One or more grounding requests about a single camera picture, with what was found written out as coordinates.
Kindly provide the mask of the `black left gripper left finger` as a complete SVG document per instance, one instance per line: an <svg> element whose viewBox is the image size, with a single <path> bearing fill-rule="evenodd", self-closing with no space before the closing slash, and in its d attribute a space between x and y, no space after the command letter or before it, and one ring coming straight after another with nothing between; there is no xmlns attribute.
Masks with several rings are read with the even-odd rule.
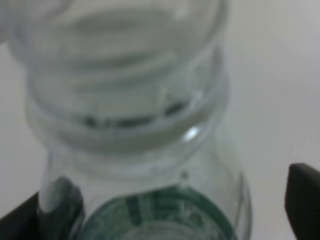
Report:
<svg viewBox="0 0 320 240"><path fill-rule="evenodd" d="M84 221L84 199L66 177L47 184L0 219L2 240L76 240Z"/></svg>

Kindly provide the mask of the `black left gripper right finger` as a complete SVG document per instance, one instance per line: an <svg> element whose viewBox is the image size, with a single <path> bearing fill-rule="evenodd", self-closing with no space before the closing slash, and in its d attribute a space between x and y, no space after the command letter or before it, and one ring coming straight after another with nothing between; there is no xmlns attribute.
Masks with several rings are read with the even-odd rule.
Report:
<svg viewBox="0 0 320 240"><path fill-rule="evenodd" d="M320 238L320 172L297 163L289 167L285 210L298 240Z"/></svg>

